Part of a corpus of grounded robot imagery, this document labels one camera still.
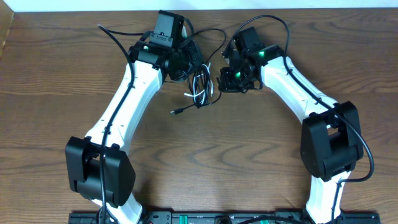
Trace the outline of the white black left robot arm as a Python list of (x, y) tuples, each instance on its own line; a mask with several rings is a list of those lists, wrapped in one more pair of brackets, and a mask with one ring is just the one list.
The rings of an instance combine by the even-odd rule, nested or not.
[(134, 198), (136, 173), (128, 158), (132, 137), (151, 98), (165, 79), (185, 80), (203, 63), (186, 33), (188, 18), (159, 11), (155, 29), (123, 54), (123, 80), (107, 109), (85, 137), (65, 147), (72, 191), (100, 206), (95, 213), (71, 213), (69, 223), (139, 223), (142, 205)]

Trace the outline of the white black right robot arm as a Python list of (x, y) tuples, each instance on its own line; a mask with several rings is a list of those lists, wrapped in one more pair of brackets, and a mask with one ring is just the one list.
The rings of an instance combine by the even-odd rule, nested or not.
[(345, 183), (363, 158), (358, 110), (311, 84), (278, 45), (265, 46), (254, 27), (239, 30), (223, 54), (220, 91), (244, 93), (254, 83), (274, 91), (302, 125), (300, 156), (312, 176), (305, 211), (312, 223), (343, 223)]

